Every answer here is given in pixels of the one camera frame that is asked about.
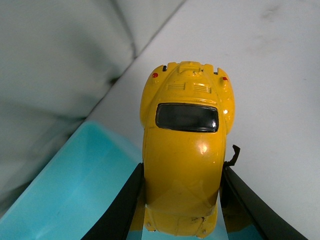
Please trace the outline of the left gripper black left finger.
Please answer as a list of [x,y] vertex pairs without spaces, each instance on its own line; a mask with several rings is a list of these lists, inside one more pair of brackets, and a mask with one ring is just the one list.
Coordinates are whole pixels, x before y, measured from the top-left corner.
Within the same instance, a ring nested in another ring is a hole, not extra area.
[[141,240],[145,219],[144,165],[139,163],[83,240]]

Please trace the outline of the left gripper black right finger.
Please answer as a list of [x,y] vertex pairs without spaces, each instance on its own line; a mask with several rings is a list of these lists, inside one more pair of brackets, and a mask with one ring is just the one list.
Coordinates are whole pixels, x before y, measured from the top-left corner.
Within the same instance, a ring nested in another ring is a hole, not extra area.
[[273,211],[231,168],[240,147],[222,167],[219,195],[230,240],[305,240],[306,237]]

